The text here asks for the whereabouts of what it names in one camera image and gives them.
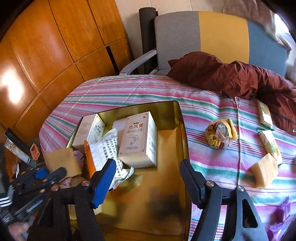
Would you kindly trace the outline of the person left hand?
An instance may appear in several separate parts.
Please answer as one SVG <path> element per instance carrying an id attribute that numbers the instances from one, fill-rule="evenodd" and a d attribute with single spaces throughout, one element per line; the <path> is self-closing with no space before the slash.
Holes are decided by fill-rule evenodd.
<path id="1" fill-rule="evenodd" d="M 15 241 L 25 241 L 23 234 L 29 230 L 30 226 L 27 222 L 15 222 L 8 226 L 8 230 Z"/>

